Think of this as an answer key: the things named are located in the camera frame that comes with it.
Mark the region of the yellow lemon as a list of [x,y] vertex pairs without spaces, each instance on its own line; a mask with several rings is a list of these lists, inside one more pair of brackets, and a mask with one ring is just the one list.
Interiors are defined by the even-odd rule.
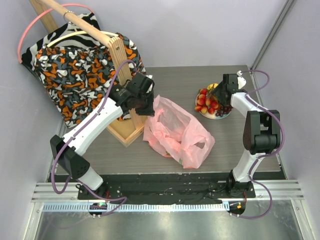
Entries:
[[207,86],[207,90],[211,91],[212,89],[215,89],[219,84],[218,83],[212,83]]

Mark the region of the dark red grape bunch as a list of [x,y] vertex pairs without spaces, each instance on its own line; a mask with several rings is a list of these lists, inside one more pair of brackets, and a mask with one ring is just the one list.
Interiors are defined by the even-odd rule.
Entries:
[[215,116],[220,118],[225,117],[231,112],[232,109],[232,106],[220,106],[220,108],[216,110]]

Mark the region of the pink plastic bag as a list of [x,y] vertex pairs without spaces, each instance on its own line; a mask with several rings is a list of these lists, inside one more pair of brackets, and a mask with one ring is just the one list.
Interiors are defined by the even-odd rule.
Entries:
[[168,98],[155,97],[153,109],[154,116],[144,124],[143,140],[183,168],[198,169],[210,154],[215,138],[196,117]]

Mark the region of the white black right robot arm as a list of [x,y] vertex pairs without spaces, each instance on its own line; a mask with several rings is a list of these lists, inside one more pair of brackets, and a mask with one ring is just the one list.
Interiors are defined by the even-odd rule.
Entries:
[[225,73],[211,93],[223,107],[233,107],[245,117],[242,143],[244,152],[226,180],[226,193],[233,198],[250,190],[253,175],[262,160],[282,146],[280,113],[256,102],[243,87],[243,72]]

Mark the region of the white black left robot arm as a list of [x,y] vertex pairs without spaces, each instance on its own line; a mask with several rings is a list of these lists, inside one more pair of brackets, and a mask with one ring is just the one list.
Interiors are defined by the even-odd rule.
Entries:
[[102,177],[83,158],[91,143],[113,121],[134,109],[137,115],[153,116],[155,82],[149,75],[136,73],[125,85],[116,84],[100,104],[73,130],[63,137],[50,139],[52,155],[56,163],[69,177],[89,188],[89,194],[100,200],[107,192]]

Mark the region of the wooden clothes rack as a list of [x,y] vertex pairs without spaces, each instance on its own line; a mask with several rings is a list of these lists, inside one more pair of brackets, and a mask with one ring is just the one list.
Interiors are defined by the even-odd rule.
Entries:
[[[102,33],[102,31],[80,19],[76,14],[68,12],[67,8],[54,0],[39,0],[38,2],[48,7],[49,11],[55,10],[62,16],[65,16],[67,20],[78,26],[86,34],[91,35],[94,39],[105,45],[109,50],[114,67],[118,71],[119,83],[124,85],[127,80],[130,83],[133,82],[129,64],[125,63],[123,67],[121,67],[121,64],[128,59],[121,38],[118,36],[109,37],[108,33]],[[111,125],[107,127],[107,130],[125,147],[128,147],[143,133],[146,120],[145,117],[138,116],[134,108],[129,110],[129,114],[131,119],[129,119],[128,122],[114,120]]]

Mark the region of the light blue round plate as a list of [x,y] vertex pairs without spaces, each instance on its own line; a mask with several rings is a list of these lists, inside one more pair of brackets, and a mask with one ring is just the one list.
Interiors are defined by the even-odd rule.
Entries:
[[220,120],[220,119],[223,119],[223,118],[225,118],[225,117],[227,117],[227,116],[224,116],[224,117],[217,117],[216,116],[216,114],[214,114],[214,115],[209,115],[209,114],[202,114],[202,113],[200,113],[202,116],[204,116],[204,117],[206,117],[206,118],[208,118],[208,119],[212,119],[212,120]]

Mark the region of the orange black patterned garment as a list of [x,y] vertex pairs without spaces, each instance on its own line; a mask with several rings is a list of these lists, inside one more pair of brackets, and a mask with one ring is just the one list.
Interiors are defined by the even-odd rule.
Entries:
[[109,49],[91,36],[72,36],[48,47],[54,37],[30,47],[30,64],[65,125],[73,128],[101,102],[116,68]]

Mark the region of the cream hanger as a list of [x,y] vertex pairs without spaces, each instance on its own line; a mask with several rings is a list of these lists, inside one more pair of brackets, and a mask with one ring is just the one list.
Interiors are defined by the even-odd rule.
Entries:
[[[107,32],[107,31],[100,31],[102,34],[108,36],[108,37],[118,37],[119,35],[116,34],[116,33],[112,33],[112,32]],[[64,36],[61,36],[53,41],[51,41],[50,43],[47,44],[48,47],[51,47],[51,46],[54,46],[56,43],[59,43],[61,42],[62,40],[65,40],[65,39],[69,39],[73,36],[77,36],[77,35],[88,35],[87,32],[85,31],[76,31],[76,32],[73,32],[73,33],[70,33],[70,34],[67,34],[67,35],[64,35]]]

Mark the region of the pink hanger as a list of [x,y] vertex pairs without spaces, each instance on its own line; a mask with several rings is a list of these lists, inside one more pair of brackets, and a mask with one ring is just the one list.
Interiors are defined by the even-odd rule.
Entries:
[[23,42],[25,40],[25,37],[27,36],[29,30],[33,27],[33,25],[40,19],[44,18],[42,20],[42,23],[44,27],[49,31],[52,32],[53,30],[58,28],[58,25],[54,18],[51,15],[51,11],[56,11],[55,8],[52,8],[48,3],[45,3],[44,0],[30,0],[29,1],[34,8],[34,10],[37,13],[37,17],[27,26],[27,28],[24,30],[19,43],[17,47],[17,57],[18,57],[18,62],[21,64],[22,63],[22,46]]

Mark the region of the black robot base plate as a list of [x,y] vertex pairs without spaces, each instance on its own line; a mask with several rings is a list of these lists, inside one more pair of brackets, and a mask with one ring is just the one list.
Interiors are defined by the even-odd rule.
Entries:
[[153,173],[153,174],[103,174],[102,185],[88,190],[77,180],[66,175],[56,175],[55,183],[75,183],[79,200],[108,199],[127,205],[191,205],[218,204],[222,199],[253,199],[258,190],[270,192],[267,180],[284,179],[280,172],[258,172],[254,180],[238,182],[231,173]]

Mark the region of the aluminium corner post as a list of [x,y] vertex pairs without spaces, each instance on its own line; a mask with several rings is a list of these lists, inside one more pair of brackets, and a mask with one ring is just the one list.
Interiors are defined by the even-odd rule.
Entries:
[[261,63],[262,59],[264,58],[265,54],[267,53],[270,45],[272,44],[273,40],[276,38],[278,32],[280,31],[282,25],[284,24],[286,18],[290,14],[292,8],[294,7],[296,0],[286,0],[280,13],[278,14],[277,18],[273,26],[271,27],[265,41],[263,42],[256,58],[254,59],[250,69],[257,69],[259,64]]

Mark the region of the aluminium frame rail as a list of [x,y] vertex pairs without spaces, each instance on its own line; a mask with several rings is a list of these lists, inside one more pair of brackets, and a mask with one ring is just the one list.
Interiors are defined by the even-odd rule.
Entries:
[[[261,180],[263,186],[254,184],[256,200],[268,200],[268,192],[274,201],[303,200],[304,196],[297,180]],[[79,202],[78,189],[75,182],[70,182],[64,193],[56,194],[50,182],[37,183],[31,197],[33,203]]]

